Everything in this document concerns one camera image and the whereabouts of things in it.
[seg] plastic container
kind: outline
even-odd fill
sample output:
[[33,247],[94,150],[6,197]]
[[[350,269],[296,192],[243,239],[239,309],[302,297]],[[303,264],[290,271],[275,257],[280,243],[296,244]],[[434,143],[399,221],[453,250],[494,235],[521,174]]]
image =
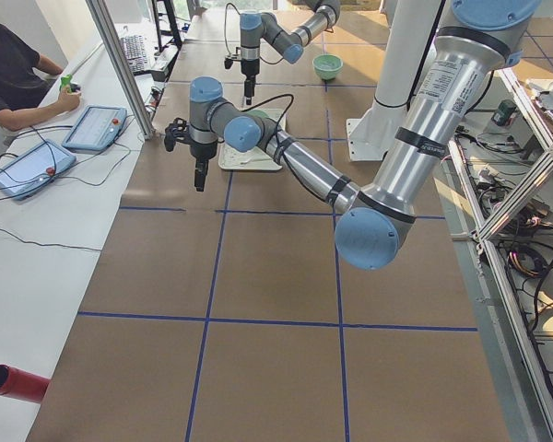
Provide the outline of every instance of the plastic container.
[[315,74],[322,80],[333,80],[335,76],[338,75],[343,65],[342,59],[331,53],[318,55],[313,59]]
[[41,403],[49,379],[13,366],[0,365],[0,396]]

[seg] robotic arm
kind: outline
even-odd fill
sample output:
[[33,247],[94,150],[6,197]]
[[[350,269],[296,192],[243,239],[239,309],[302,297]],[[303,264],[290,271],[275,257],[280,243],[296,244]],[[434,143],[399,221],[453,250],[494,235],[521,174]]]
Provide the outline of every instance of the robotic arm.
[[243,12],[240,15],[240,53],[228,55],[225,59],[226,69],[233,62],[240,62],[241,72],[246,76],[244,97],[246,104],[252,104],[256,76],[260,74],[260,40],[264,39],[281,56],[295,64],[307,46],[315,37],[326,29],[331,29],[340,17],[339,0],[305,0],[305,4],[314,12],[304,24],[288,34],[282,29],[277,18],[269,12]]
[[258,145],[275,162],[284,159],[304,187],[344,213],[335,230],[342,257],[362,269],[381,268],[406,240],[416,221],[418,191],[445,156],[486,74],[520,60],[520,39],[539,3],[518,1],[513,7],[509,0],[453,0],[436,37],[436,60],[379,172],[362,188],[274,121],[237,110],[210,77],[191,84],[190,121],[177,119],[169,126],[166,146],[172,148],[175,139],[191,145],[195,184],[201,183],[199,166],[206,170],[203,163],[215,155],[219,136],[242,152]]

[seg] green bowl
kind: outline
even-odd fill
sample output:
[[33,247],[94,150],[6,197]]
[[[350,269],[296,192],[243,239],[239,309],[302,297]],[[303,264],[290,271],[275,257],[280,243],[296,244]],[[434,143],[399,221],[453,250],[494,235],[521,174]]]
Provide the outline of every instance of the green bowl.
[[313,59],[313,69],[322,80],[332,80],[342,69],[342,60],[330,53],[318,55]]

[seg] person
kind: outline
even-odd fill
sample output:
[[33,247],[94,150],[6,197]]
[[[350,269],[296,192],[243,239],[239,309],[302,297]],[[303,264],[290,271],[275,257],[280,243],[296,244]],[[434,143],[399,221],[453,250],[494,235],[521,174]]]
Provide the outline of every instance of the person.
[[41,106],[50,84],[33,72],[58,76],[62,68],[47,56],[34,51],[6,26],[0,24],[0,125],[19,131],[52,117],[72,111],[80,104],[80,94],[64,87],[57,101]]

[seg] red cup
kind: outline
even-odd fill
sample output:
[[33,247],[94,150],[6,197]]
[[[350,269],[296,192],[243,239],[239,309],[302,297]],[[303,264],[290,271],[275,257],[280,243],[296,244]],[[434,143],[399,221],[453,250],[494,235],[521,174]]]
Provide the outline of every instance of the red cup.
[[13,366],[0,365],[0,396],[41,403],[49,379]]

